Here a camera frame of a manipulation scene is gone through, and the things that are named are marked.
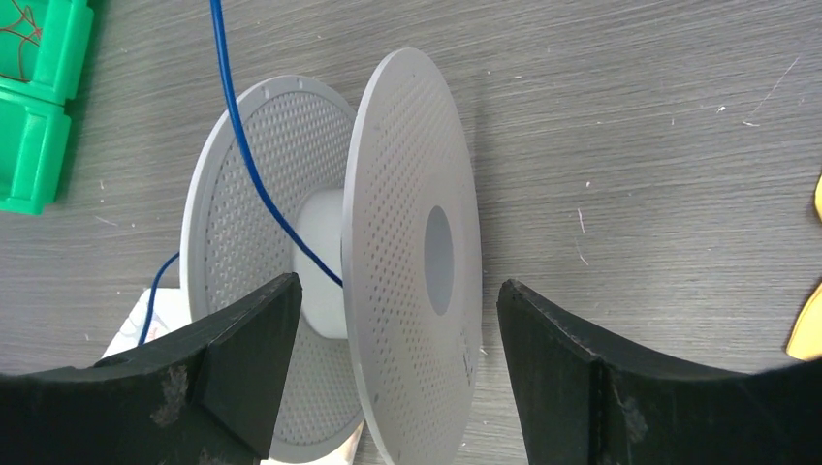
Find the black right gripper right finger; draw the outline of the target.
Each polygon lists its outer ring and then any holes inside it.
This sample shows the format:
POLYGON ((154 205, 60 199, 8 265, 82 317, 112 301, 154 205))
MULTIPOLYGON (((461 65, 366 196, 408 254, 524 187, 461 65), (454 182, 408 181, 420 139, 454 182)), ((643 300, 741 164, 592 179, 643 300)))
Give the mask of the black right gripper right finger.
POLYGON ((817 464, 819 360, 744 374, 665 355, 516 281, 497 315, 532 464, 817 464))

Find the white perforated cable spool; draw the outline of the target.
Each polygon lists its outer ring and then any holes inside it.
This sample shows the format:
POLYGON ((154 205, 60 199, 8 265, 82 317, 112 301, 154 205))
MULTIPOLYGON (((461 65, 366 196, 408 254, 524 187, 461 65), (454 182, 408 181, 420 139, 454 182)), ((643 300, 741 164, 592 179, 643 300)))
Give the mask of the white perforated cable spool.
POLYGON ((237 98, 260 199, 228 114, 190 182, 180 286, 193 320, 295 272, 300 318, 269 464, 351 460, 368 429, 388 464, 450 464, 482 342, 471 156, 446 80, 422 51, 388 54, 352 107, 321 81, 261 81, 237 98))

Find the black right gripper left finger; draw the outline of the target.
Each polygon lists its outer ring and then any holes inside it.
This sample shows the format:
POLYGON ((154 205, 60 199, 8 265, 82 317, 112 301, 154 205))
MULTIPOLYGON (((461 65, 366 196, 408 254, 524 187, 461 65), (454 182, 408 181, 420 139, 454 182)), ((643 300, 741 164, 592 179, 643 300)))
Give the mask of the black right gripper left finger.
POLYGON ((285 273, 108 356, 1 378, 5 464, 257 464, 269 457, 300 320, 285 273))

